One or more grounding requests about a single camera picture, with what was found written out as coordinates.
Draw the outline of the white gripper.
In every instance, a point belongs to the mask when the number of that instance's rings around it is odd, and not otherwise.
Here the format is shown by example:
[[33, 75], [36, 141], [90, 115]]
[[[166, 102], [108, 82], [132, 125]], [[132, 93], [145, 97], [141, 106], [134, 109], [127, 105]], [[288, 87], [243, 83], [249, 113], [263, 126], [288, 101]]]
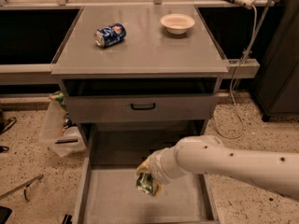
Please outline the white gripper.
[[179, 166], [173, 147], [153, 152], [136, 168], [135, 172], [137, 175], [151, 173], [155, 180], [149, 182], [149, 194], [153, 197], [162, 191], [164, 185], [187, 174]]

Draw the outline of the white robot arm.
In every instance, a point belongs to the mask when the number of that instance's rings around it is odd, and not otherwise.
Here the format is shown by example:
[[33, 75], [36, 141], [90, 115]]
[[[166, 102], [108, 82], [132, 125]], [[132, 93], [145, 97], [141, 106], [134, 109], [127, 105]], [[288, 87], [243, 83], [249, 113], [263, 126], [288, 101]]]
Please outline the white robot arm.
[[136, 187], [155, 196], [188, 174], [225, 175], [299, 201], [299, 154], [232, 149], [214, 135], [188, 136], [159, 149], [136, 169]]

